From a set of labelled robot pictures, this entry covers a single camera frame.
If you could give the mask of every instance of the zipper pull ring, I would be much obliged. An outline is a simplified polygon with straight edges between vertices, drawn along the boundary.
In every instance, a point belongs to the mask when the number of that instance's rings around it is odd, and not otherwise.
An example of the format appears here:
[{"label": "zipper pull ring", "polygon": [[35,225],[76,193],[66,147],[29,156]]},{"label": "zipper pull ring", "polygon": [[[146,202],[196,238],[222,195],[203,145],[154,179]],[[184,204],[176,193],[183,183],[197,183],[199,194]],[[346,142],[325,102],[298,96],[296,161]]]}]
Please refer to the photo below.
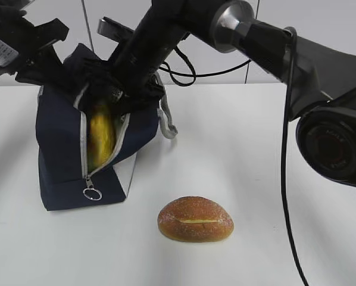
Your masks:
[{"label": "zipper pull ring", "polygon": [[83,190],[83,195],[91,201],[99,201],[102,199],[102,193],[98,189],[95,189],[90,176],[85,177],[85,182],[87,184],[87,188]]}]

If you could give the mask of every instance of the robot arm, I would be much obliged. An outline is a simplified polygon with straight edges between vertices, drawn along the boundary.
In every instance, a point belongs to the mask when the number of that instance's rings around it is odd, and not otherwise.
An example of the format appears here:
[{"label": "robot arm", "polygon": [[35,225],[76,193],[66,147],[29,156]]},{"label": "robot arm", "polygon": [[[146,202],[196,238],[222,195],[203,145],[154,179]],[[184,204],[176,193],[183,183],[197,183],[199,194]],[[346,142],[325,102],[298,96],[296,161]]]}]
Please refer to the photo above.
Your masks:
[{"label": "robot arm", "polygon": [[[30,2],[0,0],[0,5]],[[74,90],[51,46],[67,35],[61,22],[34,27],[3,8],[0,22],[5,23],[0,40],[18,52],[0,65],[0,74],[18,72],[17,80]],[[283,83],[288,78],[290,34],[256,20],[246,1],[152,0],[135,31],[104,19],[99,33],[120,42],[105,63],[116,88],[127,95],[113,107],[119,113],[161,98],[163,87],[153,75],[189,34],[219,52],[239,50]],[[356,56],[298,38],[290,120],[297,117],[297,143],[308,164],[331,180],[356,186]]]},{"label": "robot arm", "polygon": [[[137,94],[188,33],[219,52],[239,50],[286,83],[290,35],[256,20],[249,3],[239,0],[153,0],[116,59],[114,76],[128,94]],[[356,56],[298,39],[291,120],[354,88]]]}]

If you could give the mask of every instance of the black cable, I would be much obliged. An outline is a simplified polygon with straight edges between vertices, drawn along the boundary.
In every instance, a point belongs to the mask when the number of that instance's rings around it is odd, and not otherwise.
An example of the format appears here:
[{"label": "black cable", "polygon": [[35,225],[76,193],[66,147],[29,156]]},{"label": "black cable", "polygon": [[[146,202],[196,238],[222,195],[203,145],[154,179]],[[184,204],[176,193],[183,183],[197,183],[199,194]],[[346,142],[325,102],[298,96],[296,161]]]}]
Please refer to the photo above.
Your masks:
[{"label": "black cable", "polygon": [[174,71],[171,70],[170,66],[168,63],[166,63],[165,61],[162,63],[164,64],[166,67],[167,67],[167,72],[169,73],[170,77],[171,77],[171,80],[176,84],[176,85],[179,85],[179,86],[191,86],[195,83],[196,81],[196,71],[195,71],[195,68],[194,66],[192,65],[192,63],[190,62],[189,58],[178,48],[178,47],[175,47],[175,52],[178,54],[178,56],[183,59],[183,61],[188,65],[190,71],[192,74],[191,77],[193,78],[193,80],[189,83],[183,83],[183,82],[180,82],[179,80],[177,80],[173,74],[174,74]]},{"label": "black cable", "polygon": [[291,42],[291,61],[289,63],[289,72],[288,72],[288,84],[286,89],[285,96],[285,107],[284,107],[284,121],[283,121],[283,135],[282,135],[282,146],[281,146],[281,197],[283,203],[284,217],[286,230],[288,233],[289,243],[291,245],[291,250],[293,254],[293,259],[296,264],[297,271],[301,277],[302,282],[305,286],[309,286],[304,272],[302,271],[298,254],[296,250],[295,241],[293,238],[293,232],[291,227],[291,220],[289,217],[289,209],[288,209],[288,198],[286,196],[286,151],[288,145],[288,125],[289,125],[289,108],[291,106],[291,95],[292,95],[292,87],[293,87],[293,76],[296,66],[296,48],[297,48],[297,32],[293,27],[286,28],[292,34],[292,42]]},{"label": "black cable", "polygon": [[[247,64],[249,64],[251,62],[251,60],[248,60],[236,67],[232,67],[231,69],[228,69],[228,70],[223,70],[223,71],[218,71],[216,73],[205,73],[205,74],[197,74],[196,77],[209,77],[209,76],[219,76],[221,74],[225,74],[225,73],[230,73],[230,72],[233,72],[234,70],[238,70],[238,69],[241,69],[242,67],[246,66]],[[168,69],[165,69],[163,67],[160,67],[160,70],[163,70],[164,72],[167,72],[167,73],[172,73],[176,76],[184,76],[184,77],[194,77],[192,74],[187,74],[187,73],[178,73],[176,71],[172,71],[172,70],[168,70]]]}]

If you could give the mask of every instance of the label sticker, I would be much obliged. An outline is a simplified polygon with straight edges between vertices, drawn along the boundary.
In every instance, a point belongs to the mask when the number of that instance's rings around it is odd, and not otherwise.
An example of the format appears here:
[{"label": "label sticker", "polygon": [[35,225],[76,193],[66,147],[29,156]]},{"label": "label sticker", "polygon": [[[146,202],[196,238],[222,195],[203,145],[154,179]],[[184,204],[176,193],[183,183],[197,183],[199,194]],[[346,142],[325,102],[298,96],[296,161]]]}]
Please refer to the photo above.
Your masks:
[{"label": "label sticker", "polygon": [[0,40],[0,66],[6,67],[11,64],[19,53],[8,44]]}]

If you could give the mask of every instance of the zipper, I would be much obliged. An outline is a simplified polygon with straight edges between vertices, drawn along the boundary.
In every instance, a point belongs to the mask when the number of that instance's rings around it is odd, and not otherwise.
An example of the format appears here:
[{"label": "zipper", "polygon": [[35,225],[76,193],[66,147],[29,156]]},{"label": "zipper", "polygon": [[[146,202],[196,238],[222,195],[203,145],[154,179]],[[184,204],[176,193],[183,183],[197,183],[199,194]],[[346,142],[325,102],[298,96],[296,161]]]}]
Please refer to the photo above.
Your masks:
[{"label": "zipper", "polygon": [[90,179],[90,176],[85,177],[85,182],[87,184],[87,188],[83,190],[84,196],[91,201],[99,201],[102,199],[102,193],[98,189],[95,189],[93,182]]},{"label": "zipper", "polygon": [[[85,91],[87,90],[88,85],[85,85],[80,94],[77,96],[75,102],[74,102],[74,107],[76,109],[79,109],[79,103],[81,99],[83,98],[83,95]],[[115,143],[114,150],[109,157],[109,159],[101,166],[97,167],[95,170],[93,170],[91,173],[88,173],[88,154],[87,154],[87,117],[84,112],[80,111],[81,117],[80,117],[80,160],[81,160],[81,165],[82,165],[82,177],[86,181],[87,188],[83,190],[84,196],[92,201],[98,201],[101,200],[102,194],[98,189],[95,189],[93,182],[91,180],[91,177],[97,173],[98,171],[102,170],[105,168],[111,161],[113,161],[116,156],[119,154],[122,146],[123,146],[123,141],[125,137],[125,132],[129,126],[129,119],[130,119],[130,114],[125,114],[120,117],[120,122],[121,124],[121,131],[120,134],[117,136],[118,140]],[[98,198],[93,198],[90,195],[88,195],[88,191],[93,191],[96,192],[98,195]]]}]

